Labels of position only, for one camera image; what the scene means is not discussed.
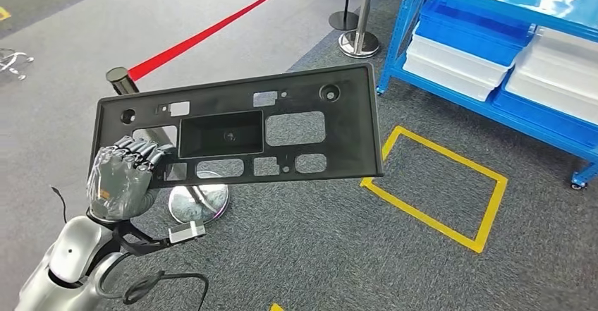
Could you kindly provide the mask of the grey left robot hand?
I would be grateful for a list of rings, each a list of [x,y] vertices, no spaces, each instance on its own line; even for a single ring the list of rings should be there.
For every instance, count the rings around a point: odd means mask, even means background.
[[[159,193],[149,188],[153,171],[160,160],[174,150],[172,144],[159,145],[130,135],[100,147],[86,185],[90,214],[112,223],[147,212]]]

